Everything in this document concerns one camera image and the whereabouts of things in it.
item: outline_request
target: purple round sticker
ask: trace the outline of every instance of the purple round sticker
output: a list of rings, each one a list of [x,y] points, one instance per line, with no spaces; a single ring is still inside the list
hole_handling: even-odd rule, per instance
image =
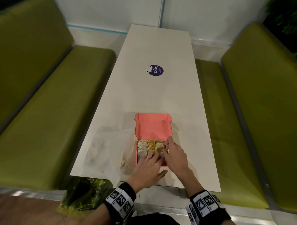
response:
[[[158,65],[151,65],[151,72],[149,72],[150,75],[153,76],[160,76],[164,72],[163,68]]]

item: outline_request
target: green bench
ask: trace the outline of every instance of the green bench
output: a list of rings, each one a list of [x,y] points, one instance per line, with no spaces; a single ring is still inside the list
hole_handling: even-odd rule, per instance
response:
[[[54,0],[27,0],[5,9],[0,30],[0,124],[8,124],[0,135],[0,185],[58,189],[115,53],[72,47]]]
[[[196,60],[224,204],[267,208],[219,63]],[[277,204],[297,212],[297,62],[252,23],[224,54],[229,77]]]

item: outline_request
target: blue trim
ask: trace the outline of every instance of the blue trim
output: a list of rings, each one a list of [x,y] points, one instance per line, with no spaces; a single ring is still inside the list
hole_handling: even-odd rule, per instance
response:
[[[162,21],[163,21],[163,13],[164,13],[164,7],[165,7],[165,0],[162,0],[163,2],[163,5],[162,5],[162,9],[161,9],[161,14],[160,14],[160,24],[159,24],[159,27],[162,27]]]
[[[97,32],[105,32],[105,33],[112,33],[112,34],[120,34],[120,35],[125,35],[127,36],[127,32],[120,32],[120,31],[114,31],[114,30],[103,30],[103,29],[98,29],[98,28],[92,28],[92,27],[85,27],[85,26],[77,26],[77,25],[72,25],[72,24],[67,24],[67,27],[69,28],[76,28],[76,29],[83,29],[83,30],[88,30],[88,31],[97,31]]]

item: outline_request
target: plastic bag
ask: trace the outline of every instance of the plastic bag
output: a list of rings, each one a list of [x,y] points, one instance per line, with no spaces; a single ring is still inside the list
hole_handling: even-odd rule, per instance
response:
[[[109,180],[73,177],[57,212],[83,219],[98,208],[113,190]]]
[[[98,131],[89,146],[82,175],[110,180],[115,188],[120,174],[127,168],[134,147],[134,129]]]

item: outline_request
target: pink box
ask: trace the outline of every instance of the pink box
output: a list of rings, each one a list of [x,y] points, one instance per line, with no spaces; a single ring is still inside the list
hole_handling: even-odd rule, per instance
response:
[[[135,135],[137,140],[160,139],[166,141],[169,136],[172,136],[172,117],[169,114],[137,113],[134,120],[136,120]],[[137,153],[136,145],[136,165],[138,163]]]

